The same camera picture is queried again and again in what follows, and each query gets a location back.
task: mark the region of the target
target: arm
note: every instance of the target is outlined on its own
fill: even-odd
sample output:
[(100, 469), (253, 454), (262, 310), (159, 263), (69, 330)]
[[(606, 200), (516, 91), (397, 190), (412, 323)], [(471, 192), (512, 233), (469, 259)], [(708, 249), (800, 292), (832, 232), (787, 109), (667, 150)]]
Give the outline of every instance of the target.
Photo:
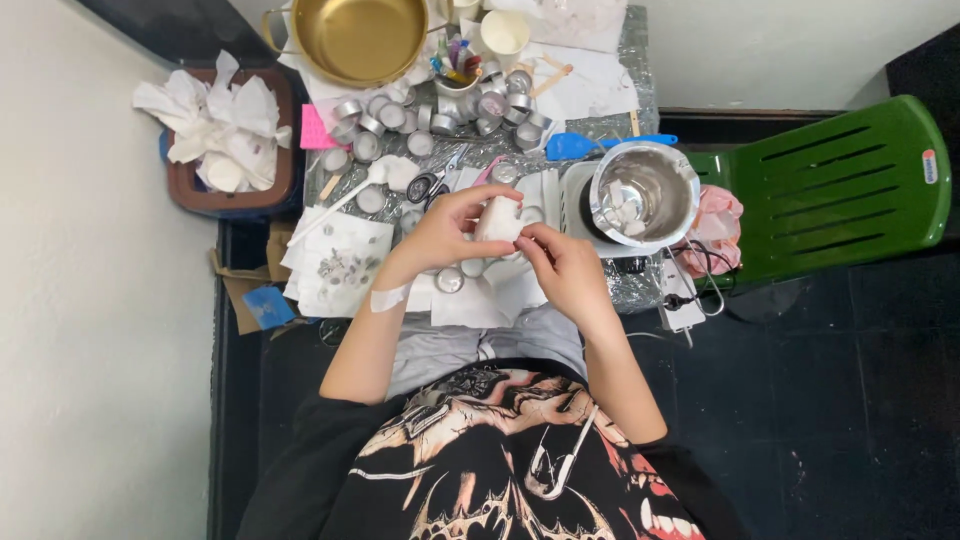
[[(516, 251), (510, 242), (468, 242), (472, 221), (483, 211), (481, 202), (497, 195), (517, 201), (523, 194), (506, 185), (481, 185), (443, 195), (430, 207), (414, 231), (384, 260), (371, 291), (402, 287), (424, 270), (443, 268), (468, 258), (504, 257)], [(373, 405), (383, 402), (393, 373), (396, 342), (407, 301), (373, 312), (367, 293), (337, 349), (320, 395)]]
[(527, 226), (516, 245), (533, 264), (547, 300), (584, 335), (593, 399), (634, 444), (663, 438), (666, 423), (613, 310), (593, 246), (542, 223)]

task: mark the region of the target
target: gray pants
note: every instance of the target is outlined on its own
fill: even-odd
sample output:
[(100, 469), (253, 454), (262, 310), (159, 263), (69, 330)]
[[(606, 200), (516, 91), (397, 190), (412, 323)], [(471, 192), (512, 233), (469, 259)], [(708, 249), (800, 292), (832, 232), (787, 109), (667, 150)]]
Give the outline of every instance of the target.
[(408, 313), (400, 329), (387, 397), (494, 358), (549, 358), (587, 378), (577, 327), (549, 304), (524, 310), (512, 328), (489, 330), (432, 327), (430, 313)]

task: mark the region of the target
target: right hand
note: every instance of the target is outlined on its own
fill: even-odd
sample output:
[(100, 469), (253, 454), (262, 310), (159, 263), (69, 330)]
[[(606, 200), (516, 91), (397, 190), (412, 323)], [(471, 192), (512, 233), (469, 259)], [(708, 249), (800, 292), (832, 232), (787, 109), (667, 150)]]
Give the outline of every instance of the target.
[(533, 264), (550, 304), (585, 337), (593, 329), (602, 330), (611, 315), (616, 317), (603, 265), (589, 241), (534, 223), (523, 228), (516, 246)]

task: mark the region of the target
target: pink plastic bag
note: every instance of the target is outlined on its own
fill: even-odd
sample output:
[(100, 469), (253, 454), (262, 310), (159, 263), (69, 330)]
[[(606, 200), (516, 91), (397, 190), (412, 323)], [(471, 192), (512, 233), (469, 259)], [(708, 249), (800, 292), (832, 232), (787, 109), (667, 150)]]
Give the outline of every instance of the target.
[[(732, 193), (723, 187), (702, 185), (700, 187), (700, 208), (697, 217), (686, 237), (691, 240), (700, 240), (708, 251), (727, 258), (733, 268), (740, 265), (740, 248), (736, 242), (740, 239), (740, 216), (743, 215), (743, 205), (736, 200)], [(677, 242), (674, 248), (685, 248), (685, 240)], [(687, 272), (694, 279), (702, 278), (707, 274), (707, 256), (702, 253), (693, 253), (689, 250), (681, 251), (677, 259), (684, 265)], [(730, 272), (732, 269), (720, 257), (710, 256), (710, 265), (714, 276)]]

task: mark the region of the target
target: green plastic chair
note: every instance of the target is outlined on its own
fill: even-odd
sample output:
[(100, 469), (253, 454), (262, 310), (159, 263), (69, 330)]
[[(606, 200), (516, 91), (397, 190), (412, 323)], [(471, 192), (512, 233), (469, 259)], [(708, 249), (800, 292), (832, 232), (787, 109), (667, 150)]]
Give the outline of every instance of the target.
[(703, 184), (743, 203), (738, 282), (933, 246), (947, 222), (947, 146), (913, 96), (729, 152), (687, 156)]

